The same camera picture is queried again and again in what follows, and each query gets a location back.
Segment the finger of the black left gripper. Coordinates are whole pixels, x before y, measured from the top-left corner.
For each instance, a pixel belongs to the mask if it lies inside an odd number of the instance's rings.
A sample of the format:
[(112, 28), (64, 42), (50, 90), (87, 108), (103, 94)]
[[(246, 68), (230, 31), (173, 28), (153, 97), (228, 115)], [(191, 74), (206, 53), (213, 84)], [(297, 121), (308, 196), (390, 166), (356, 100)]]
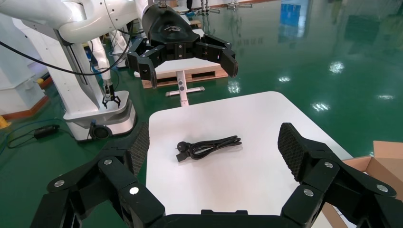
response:
[(136, 38), (127, 52), (129, 68), (139, 73), (142, 80), (148, 80), (153, 89), (157, 88), (155, 68), (167, 60), (165, 45), (152, 46), (147, 38)]
[(204, 34), (193, 43), (193, 55), (198, 59), (220, 64), (228, 76), (234, 78), (238, 74), (239, 64), (231, 47), (232, 44), (223, 39)]

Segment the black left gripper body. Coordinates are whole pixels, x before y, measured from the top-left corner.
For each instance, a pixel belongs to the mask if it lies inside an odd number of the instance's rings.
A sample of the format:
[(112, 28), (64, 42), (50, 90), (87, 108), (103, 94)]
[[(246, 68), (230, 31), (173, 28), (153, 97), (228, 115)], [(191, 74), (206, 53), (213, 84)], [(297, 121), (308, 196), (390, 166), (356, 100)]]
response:
[(195, 45), (201, 37), (171, 7), (149, 5), (142, 15), (142, 26), (149, 44), (161, 53), (162, 60), (195, 57)]

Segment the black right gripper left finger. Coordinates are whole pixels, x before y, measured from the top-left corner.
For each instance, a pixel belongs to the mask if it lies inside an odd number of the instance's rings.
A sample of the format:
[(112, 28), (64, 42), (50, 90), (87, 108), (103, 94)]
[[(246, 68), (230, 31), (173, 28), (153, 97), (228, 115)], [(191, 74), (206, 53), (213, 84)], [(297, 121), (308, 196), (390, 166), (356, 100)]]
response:
[(150, 145), (149, 124), (108, 141), (89, 162), (53, 179), (35, 213), (33, 228), (79, 228), (95, 207), (110, 202), (129, 228), (149, 228), (165, 215), (163, 204), (137, 176)]

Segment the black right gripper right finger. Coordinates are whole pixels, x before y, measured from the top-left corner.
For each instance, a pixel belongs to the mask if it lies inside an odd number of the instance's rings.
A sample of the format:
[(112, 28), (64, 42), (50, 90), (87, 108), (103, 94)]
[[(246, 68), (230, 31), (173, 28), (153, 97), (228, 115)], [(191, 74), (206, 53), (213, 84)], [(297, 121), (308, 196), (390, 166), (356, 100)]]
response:
[(299, 183), (280, 214), (298, 227), (311, 227), (326, 203), (358, 228), (402, 227), (403, 203), (396, 190), (345, 164), (326, 144), (282, 123), (278, 150)]

